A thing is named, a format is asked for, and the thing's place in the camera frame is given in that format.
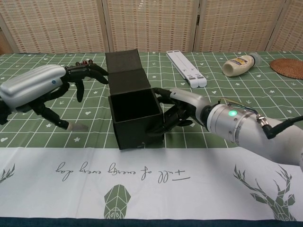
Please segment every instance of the mayonnaise bottle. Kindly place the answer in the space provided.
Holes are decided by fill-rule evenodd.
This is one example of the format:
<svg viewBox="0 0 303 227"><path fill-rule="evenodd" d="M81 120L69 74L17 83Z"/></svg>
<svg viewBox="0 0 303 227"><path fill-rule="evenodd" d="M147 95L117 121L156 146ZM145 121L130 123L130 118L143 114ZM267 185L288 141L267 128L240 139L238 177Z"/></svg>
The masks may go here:
<svg viewBox="0 0 303 227"><path fill-rule="evenodd" d="M262 58L256 52L228 60L222 67L222 72L228 77L243 74L253 66L260 65Z"/></svg>

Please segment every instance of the silver robotic arm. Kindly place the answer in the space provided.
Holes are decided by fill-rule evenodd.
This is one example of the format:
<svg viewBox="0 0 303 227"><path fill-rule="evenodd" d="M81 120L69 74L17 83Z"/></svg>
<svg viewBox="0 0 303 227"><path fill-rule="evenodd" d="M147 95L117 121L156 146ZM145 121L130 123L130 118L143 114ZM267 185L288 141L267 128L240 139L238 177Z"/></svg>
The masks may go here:
<svg viewBox="0 0 303 227"><path fill-rule="evenodd" d="M0 86L0 124L8 122L13 112L33 110L56 126L66 130L86 130L87 126L61 120L59 115L45 106L45 102L63 96L70 87L70 82L77 88L77 100L81 102L84 94L83 79L91 77L100 83L107 84L104 78L108 73L92 60L76 63L76 66L62 67L44 65L30 70Z"/></svg>
<svg viewBox="0 0 303 227"><path fill-rule="evenodd" d="M303 116L281 122L266 119L256 110L233 101L211 105L206 98L178 88L154 88L154 92L160 95L160 102L174 106L164 114L164 125L152 128L150 135L189 125L192 122L187 118L191 117L209 132L239 147L276 163L300 166L303 171L303 130L294 125Z"/></svg>

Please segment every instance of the black box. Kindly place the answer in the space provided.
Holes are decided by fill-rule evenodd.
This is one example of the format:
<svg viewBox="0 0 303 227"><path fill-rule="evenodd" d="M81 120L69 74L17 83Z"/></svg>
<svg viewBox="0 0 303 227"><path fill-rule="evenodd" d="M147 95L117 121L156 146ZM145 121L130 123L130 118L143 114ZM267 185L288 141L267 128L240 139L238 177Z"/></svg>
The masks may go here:
<svg viewBox="0 0 303 227"><path fill-rule="evenodd" d="M141 65L138 50L106 53L108 97L120 149L139 148L163 140L146 132L163 123L163 112Z"/></svg>

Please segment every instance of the heart pattern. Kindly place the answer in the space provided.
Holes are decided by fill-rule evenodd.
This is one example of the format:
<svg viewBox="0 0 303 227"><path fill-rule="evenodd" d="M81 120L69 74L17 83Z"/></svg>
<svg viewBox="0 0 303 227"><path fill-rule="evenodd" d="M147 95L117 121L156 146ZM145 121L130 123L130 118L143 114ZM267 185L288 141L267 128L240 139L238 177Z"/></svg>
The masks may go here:
<svg viewBox="0 0 303 227"><path fill-rule="evenodd" d="M0 141L1 141L1 143L2 143L2 142L4 142L4 141L6 141L7 139L8 139L7 137L1 138Z"/></svg>

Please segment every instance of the brown coaster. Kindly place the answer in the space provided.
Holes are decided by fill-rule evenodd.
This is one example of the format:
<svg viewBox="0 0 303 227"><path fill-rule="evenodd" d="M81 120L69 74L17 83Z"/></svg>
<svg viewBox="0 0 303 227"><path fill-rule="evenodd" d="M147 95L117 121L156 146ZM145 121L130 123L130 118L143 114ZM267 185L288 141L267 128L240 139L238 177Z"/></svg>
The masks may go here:
<svg viewBox="0 0 303 227"><path fill-rule="evenodd" d="M281 58L273 60L270 67L282 76L294 79L303 79L303 61Z"/></svg>

